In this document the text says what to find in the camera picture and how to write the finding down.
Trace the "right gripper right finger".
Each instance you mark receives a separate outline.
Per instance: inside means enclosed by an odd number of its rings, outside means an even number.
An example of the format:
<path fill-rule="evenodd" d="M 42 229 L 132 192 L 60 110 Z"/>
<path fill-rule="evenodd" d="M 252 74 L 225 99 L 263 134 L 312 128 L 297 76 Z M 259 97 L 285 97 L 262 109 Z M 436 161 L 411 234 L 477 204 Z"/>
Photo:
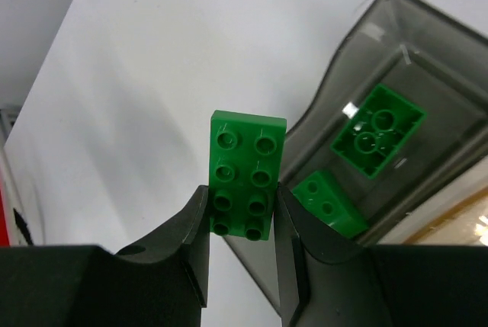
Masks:
<path fill-rule="evenodd" d="M 377 278 L 366 249 L 305 210 L 283 185 L 274 244 L 282 325 L 377 325 Z"/>

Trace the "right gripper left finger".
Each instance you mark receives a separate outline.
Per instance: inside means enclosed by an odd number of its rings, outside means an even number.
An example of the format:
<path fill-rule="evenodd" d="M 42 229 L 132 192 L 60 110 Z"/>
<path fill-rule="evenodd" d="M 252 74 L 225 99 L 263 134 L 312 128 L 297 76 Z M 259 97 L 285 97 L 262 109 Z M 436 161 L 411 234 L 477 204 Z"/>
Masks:
<path fill-rule="evenodd" d="M 200 185 L 185 206 L 117 257 L 135 271 L 128 277 L 124 326 L 199 326 L 207 306 L 209 189 Z"/>

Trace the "dark green lego brick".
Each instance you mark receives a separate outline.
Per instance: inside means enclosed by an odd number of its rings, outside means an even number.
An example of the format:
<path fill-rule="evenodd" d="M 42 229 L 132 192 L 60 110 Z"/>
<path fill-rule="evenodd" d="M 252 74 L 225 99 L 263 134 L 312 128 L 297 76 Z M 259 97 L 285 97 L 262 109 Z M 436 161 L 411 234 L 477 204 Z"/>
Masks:
<path fill-rule="evenodd" d="M 377 85 L 333 140 L 331 149 L 367 178 L 376 178 L 425 116 L 418 105 Z"/>
<path fill-rule="evenodd" d="M 292 193 L 307 211 L 348 239 L 368 229 L 364 217 L 326 170 L 313 172 Z"/>
<path fill-rule="evenodd" d="M 214 111 L 210 119 L 210 231 L 266 241 L 271 229 L 287 121 Z"/>

